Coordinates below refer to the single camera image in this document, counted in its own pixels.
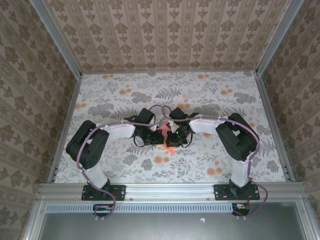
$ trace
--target gray leaf pattern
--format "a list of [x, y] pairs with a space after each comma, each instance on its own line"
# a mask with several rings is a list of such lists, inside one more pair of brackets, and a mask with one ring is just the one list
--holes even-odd
[[[250, 87], [238, 88], [238, 83]], [[285, 180], [252, 72], [83, 75], [80, 92], [66, 144], [85, 120], [117, 122], [155, 104], [179, 107], [188, 115], [239, 113], [261, 139], [261, 150], [252, 160], [253, 178], [260, 182]], [[160, 108], [152, 111], [156, 120], [162, 118]], [[4, 139], [14, 141], [13, 137], [17, 138], [9, 129], [3, 131]], [[136, 142], [143, 144], [139, 138]], [[196, 133], [188, 148], [176, 148], [174, 154], [170, 151], [159, 145], [138, 147], [132, 138], [123, 138], [107, 142], [99, 164], [112, 183], [213, 183], [227, 182], [231, 176], [232, 158], [216, 134]], [[65, 152], [55, 181], [85, 183]]]

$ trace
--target patterned wall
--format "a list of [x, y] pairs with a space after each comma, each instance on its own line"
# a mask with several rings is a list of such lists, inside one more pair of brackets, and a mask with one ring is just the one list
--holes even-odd
[[298, 181], [320, 217], [320, 1], [305, 0], [263, 73]]
[[45, 0], [83, 72], [254, 69], [289, 0]]
[[19, 239], [46, 182], [75, 79], [28, 0], [0, 1], [0, 239]]

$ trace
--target black mounting bracket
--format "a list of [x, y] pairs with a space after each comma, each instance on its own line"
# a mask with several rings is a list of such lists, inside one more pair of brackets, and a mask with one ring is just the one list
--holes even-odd
[[244, 187], [238, 187], [232, 184], [215, 184], [213, 185], [214, 198], [216, 201], [224, 200], [260, 200], [258, 186], [248, 182]]
[[[126, 185], [110, 185], [108, 192], [116, 201], [124, 201], [126, 196]], [[82, 190], [82, 201], [112, 201], [112, 197], [102, 191], [94, 189], [90, 185], [85, 185]]]

